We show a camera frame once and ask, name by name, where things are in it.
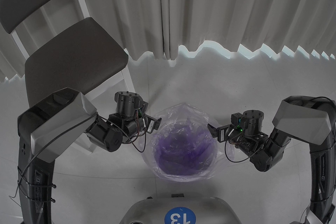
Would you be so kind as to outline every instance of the light under curtain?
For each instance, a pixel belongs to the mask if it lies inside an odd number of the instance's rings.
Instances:
[[[205,41],[230,51],[263,43],[275,53],[336,55],[336,0],[86,0],[90,15],[133,59],[151,51],[174,60],[179,45],[196,51]],[[82,19],[77,0],[51,0],[16,31],[31,55]],[[23,76],[25,59],[0,27],[0,80]]]

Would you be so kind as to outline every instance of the white number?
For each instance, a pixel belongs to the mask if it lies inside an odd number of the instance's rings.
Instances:
[[[171,224],[180,224],[178,223],[178,219],[175,219],[174,217],[180,218],[181,216],[178,213],[174,213],[170,216],[170,219],[172,220]]]
[[[190,221],[187,222],[187,214],[183,214],[183,224],[190,224]]]

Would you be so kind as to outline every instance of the white label sticker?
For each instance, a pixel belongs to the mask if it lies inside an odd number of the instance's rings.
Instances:
[[[224,141],[224,134],[225,134],[225,130],[223,129],[223,130],[220,131],[220,140],[221,141]]]
[[[151,132],[153,129],[154,121],[150,121],[147,132]]]

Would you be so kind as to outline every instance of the robotic arm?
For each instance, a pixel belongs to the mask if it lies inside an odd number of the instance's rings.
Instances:
[[[104,121],[78,91],[57,91],[18,117],[18,188],[24,224],[51,224],[51,189],[55,159],[83,132],[99,147],[113,152],[134,145],[140,132],[157,130],[161,119],[145,114],[148,103],[136,93],[117,92],[116,113]]]
[[[273,119],[275,127],[270,136],[261,132],[263,118],[263,112],[248,110],[232,114],[230,125],[214,128],[208,124],[208,129],[218,142],[229,142],[243,151],[262,172],[282,159],[291,138],[309,143],[312,185],[305,224],[328,223],[335,209],[335,103],[324,97],[284,99]]]

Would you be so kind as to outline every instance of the purple plastic bag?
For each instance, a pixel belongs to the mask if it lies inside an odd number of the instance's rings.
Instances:
[[[218,127],[207,113],[182,103],[155,115],[162,118],[157,131],[147,134],[145,163],[160,178],[179,182],[210,178],[216,171],[229,166],[225,154],[218,151],[207,124]],[[233,159],[233,146],[226,152]]]

